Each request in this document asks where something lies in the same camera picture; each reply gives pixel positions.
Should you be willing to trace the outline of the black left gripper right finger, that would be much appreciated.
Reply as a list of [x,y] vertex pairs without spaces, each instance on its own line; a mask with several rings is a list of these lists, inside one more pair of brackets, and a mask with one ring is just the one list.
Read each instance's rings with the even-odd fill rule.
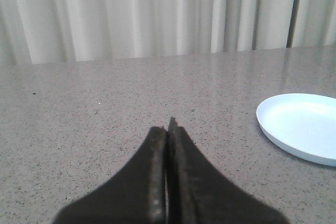
[[220,173],[175,118],[167,139],[169,223],[286,223],[286,217]]

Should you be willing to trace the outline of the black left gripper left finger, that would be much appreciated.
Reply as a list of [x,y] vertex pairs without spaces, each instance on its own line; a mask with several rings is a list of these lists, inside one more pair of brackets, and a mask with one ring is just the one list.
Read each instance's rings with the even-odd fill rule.
[[122,169],[64,207],[54,223],[165,223],[166,138],[165,129],[150,128]]

